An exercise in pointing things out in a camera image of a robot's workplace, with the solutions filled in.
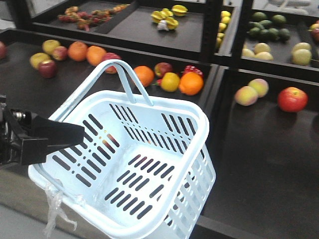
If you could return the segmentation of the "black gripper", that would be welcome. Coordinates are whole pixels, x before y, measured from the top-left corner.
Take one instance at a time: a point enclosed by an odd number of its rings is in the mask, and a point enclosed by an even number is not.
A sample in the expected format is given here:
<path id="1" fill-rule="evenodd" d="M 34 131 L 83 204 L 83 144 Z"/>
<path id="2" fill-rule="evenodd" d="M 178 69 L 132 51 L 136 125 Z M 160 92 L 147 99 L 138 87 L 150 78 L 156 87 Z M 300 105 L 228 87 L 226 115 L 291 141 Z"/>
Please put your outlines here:
<path id="1" fill-rule="evenodd" d="M 0 166 L 44 163 L 47 155 L 81 144 L 84 127 L 9 109 L 0 96 Z"/>

